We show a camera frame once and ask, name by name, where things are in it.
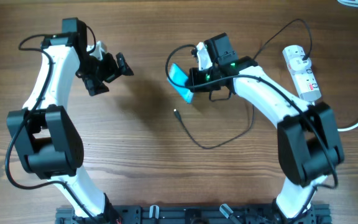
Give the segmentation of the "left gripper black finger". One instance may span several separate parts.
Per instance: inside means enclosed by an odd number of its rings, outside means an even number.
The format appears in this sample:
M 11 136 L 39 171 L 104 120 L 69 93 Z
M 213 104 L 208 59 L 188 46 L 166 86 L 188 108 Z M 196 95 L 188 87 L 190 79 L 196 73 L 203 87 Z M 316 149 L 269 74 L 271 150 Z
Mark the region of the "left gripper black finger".
M 127 64 L 124 55 L 121 52 L 119 52 L 116 55 L 116 58 L 117 58 L 117 66 L 118 66 L 117 69 L 118 75 L 133 76 L 134 73 L 130 68 L 130 66 Z
M 95 96 L 109 91 L 109 88 L 98 79 L 84 78 L 83 82 L 90 96 Z

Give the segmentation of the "blue screen smartphone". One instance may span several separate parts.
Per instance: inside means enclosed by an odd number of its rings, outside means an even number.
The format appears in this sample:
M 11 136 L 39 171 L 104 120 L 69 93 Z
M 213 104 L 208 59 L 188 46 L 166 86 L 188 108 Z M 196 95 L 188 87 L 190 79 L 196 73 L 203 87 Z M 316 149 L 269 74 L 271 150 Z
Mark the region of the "blue screen smartphone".
M 171 86 L 174 87 L 186 103 L 192 103 L 194 93 L 183 87 L 188 80 L 186 73 L 177 64 L 173 63 L 170 67 L 168 75 L 170 78 L 167 80 Z

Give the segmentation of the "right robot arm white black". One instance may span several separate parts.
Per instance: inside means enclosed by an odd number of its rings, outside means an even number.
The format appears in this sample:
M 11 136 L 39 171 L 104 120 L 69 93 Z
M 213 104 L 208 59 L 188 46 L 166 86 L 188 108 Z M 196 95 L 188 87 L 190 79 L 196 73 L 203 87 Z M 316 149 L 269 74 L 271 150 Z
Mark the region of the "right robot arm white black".
M 275 199 L 286 222 L 295 222 L 311 208 L 311 199 L 326 178 L 338 185 L 336 167 L 344 162 L 333 110 L 292 95 L 273 81 L 250 57 L 239 58 L 227 34 L 222 33 L 192 47 L 198 66 L 190 69 L 185 86 L 192 92 L 227 87 L 252 103 L 276 127 L 278 161 L 286 176 Z

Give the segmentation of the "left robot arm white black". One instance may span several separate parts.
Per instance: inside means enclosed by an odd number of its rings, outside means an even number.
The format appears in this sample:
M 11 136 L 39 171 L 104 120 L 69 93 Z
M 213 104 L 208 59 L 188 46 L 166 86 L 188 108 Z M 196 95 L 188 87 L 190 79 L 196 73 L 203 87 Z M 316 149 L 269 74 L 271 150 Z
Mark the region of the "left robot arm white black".
M 95 41 L 93 31 L 76 17 L 62 21 L 59 34 L 42 34 L 37 51 L 42 65 L 23 107 L 10 111 L 7 128 L 23 169 L 42 186 L 56 186 L 71 203 L 59 209 L 58 223 L 122 223 L 108 196 L 90 179 L 84 165 L 83 141 L 67 113 L 74 78 L 82 79 L 89 95 L 108 91 L 108 84 L 133 74 L 123 54 L 110 54 Z

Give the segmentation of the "white charger plug adapter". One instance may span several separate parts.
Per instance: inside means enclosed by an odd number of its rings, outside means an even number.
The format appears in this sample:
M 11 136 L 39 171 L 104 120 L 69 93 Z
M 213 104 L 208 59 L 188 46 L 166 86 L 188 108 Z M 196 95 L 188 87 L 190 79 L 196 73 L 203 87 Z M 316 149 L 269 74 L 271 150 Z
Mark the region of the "white charger plug adapter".
M 286 64 L 291 74 L 301 73 L 311 68 L 311 60 L 309 58 L 303 60 L 303 57 L 291 58 Z

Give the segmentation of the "white power strip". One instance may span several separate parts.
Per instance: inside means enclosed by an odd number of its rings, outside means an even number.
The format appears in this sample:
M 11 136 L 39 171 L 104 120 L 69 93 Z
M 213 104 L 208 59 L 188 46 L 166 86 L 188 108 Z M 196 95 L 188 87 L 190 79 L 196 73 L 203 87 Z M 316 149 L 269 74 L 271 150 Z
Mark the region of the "white power strip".
M 294 57 L 303 57 L 303 60 L 306 60 L 305 51 L 299 45 L 290 45 L 285 47 L 282 51 L 282 54 L 285 59 L 285 63 Z M 314 104 L 315 101 L 321 98 L 321 92 L 311 68 L 304 72 L 290 75 L 300 99 L 309 101 L 310 103 Z

